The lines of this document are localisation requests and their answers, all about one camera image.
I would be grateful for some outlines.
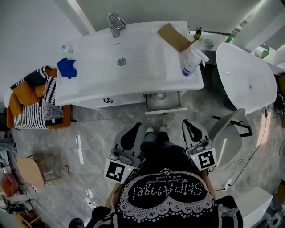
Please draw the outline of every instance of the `marble floor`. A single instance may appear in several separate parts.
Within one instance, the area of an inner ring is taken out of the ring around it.
[[[216,122],[212,115],[224,116],[231,111],[220,104],[211,89],[211,68],[203,70],[204,88],[188,91],[183,100],[188,110],[181,113],[145,116],[145,104],[115,106],[101,110],[73,107],[73,118],[78,123],[59,130],[12,130],[18,148],[18,156],[43,158],[54,154],[53,174],[60,175],[58,181],[48,183],[38,192],[26,185],[33,199],[33,207],[52,228],[68,227],[74,217],[83,217],[89,221],[92,209],[84,202],[89,197],[97,206],[105,204],[113,188],[113,183],[103,178],[105,159],[110,155],[116,134],[124,127],[142,122],[145,127],[162,124],[169,130],[170,141],[185,146],[181,123],[184,119],[195,120],[210,130]],[[210,173],[213,186],[224,185],[232,177],[235,180],[244,168],[246,161],[257,149],[262,135],[261,145],[236,183],[227,191],[216,191],[218,198],[224,195],[239,197],[255,186],[267,192],[276,190],[285,170],[285,156],[279,156],[279,148],[285,139],[285,129],[281,127],[281,118],[273,109],[269,109],[268,120],[262,110],[248,114],[253,136],[243,138],[240,152],[231,162]],[[82,145],[82,156],[77,145],[78,137]]]

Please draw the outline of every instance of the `person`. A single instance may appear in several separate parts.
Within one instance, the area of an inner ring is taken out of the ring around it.
[[[115,184],[105,207],[92,211],[86,228],[219,227],[215,193],[207,171],[195,172],[185,149],[169,141],[167,128],[147,129],[142,168],[129,183]],[[74,219],[69,228],[84,227]]]

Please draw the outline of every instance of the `sink basin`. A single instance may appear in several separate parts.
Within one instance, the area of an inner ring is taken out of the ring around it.
[[[277,85],[267,63],[228,43],[218,46],[216,62],[225,92],[232,104],[254,112],[273,103]]]
[[[190,39],[186,21],[158,21],[128,24],[118,38],[104,29],[67,42],[74,51],[61,58],[76,60],[77,76],[58,72],[55,103],[203,88],[199,66],[189,77],[182,74],[189,50],[177,52],[157,33],[167,23]]]

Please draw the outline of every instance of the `wooden stool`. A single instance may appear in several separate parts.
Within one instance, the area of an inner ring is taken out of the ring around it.
[[[47,157],[42,161],[34,160],[30,158],[31,156],[27,158],[17,158],[17,166],[19,168],[21,176],[26,182],[32,184],[35,187],[44,187],[47,182],[60,179],[60,177],[56,177],[46,180],[40,166],[40,164],[51,159],[54,155]]]

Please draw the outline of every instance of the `lace trim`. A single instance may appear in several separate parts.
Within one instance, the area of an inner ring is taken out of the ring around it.
[[[129,190],[131,187],[139,181],[140,179],[150,176],[150,175],[159,175],[158,174],[148,174],[148,175],[142,175],[137,178],[132,179],[125,187],[124,192],[121,196],[120,204],[118,205],[118,212],[124,214],[124,218],[132,218],[135,221],[137,220],[138,223],[140,223],[140,220],[149,220],[155,222],[160,217],[164,218],[169,215],[181,215],[183,218],[194,216],[199,217],[203,213],[212,212],[212,207],[216,205],[216,203],[213,201],[212,196],[210,195],[205,182],[197,175],[189,173],[189,172],[171,172],[171,173],[180,173],[180,174],[187,174],[189,176],[196,177],[205,187],[207,190],[207,194],[203,200],[191,202],[191,203],[185,203],[185,202],[179,202],[177,200],[174,200],[171,197],[167,197],[160,205],[149,208],[149,209],[143,209],[133,206],[129,203],[127,200],[129,198]]]

